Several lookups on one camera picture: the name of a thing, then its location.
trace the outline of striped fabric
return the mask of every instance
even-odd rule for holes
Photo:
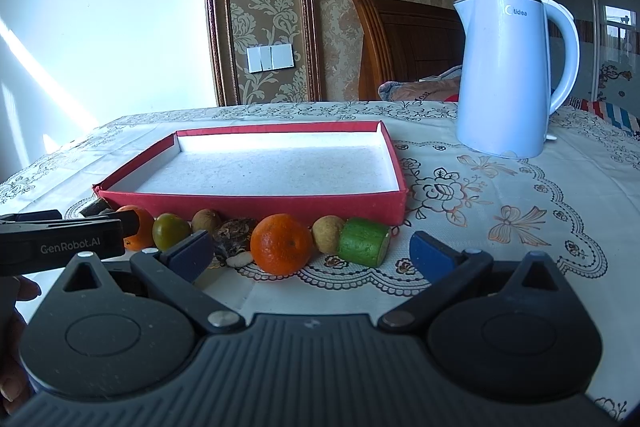
[[[610,123],[618,129],[622,129],[627,134],[640,140],[640,120],[634,115],[629,114],[626,109],[622,109],[609,102],[589,102],[589,100],[576,98],[574,96],[566,99],[563,105],[570,105],[576,109],[595,114],[605,122]]]

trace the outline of wall switch panel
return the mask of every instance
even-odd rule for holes
[[[260,63],[262,64],[263,71],[273,70],[273,63],[271,62],[271,46],[260,46]]]
[[[258,73],[262,71],[262,62],[260,61],[260,47],[246,49],[246,59],[249,63],[249,73]]]
[[[293,48],[291,44],[274,46],[255,46],[246,49],[249,73],[281,70],[293,67]]]
[[[277,44],[271,47],[271,60],[274,70],[293,67],[293,48],[291,44]]]

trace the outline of midea logo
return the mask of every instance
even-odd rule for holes
[[[507,6],[504,7],[504,12],[507,15],[526,15],[527,14],[527,12],[523,10],[518,10],[517,8],[514,8],[510,4],[507,4]]]

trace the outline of red box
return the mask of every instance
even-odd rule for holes
[[[190,220],[203,208],[225,217],[292,214],[404,219],[407,188],[380,121],[243,125],[174,132],[116,170],[94,192],[113,208]]]

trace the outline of lace tablecloth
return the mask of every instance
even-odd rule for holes
[[[640,399],[640,142],[595,115],[561,107],[558,136],[532,160],[493,158],[455,138],[456,105],[440,102],[281,103],[120,118],[36,161],[0,185],[0,214],[58,208],[66,217],[93,198],[92,184],[177,129],[260,121],[383,120],[411,188],[406,219],[383,266],[333,256],[285,280],[255,265],[207,270],[196,284],[248,319],[255,312],[366,312],[373,320],[428,286],[408,239],[426,230],[451,247],[496,259],[545,250],[600,329],[604,353],[590,396],[621,419]],[[46,291],[59,271],[34,275]],[[26,303],[30,317],[38,302]]]

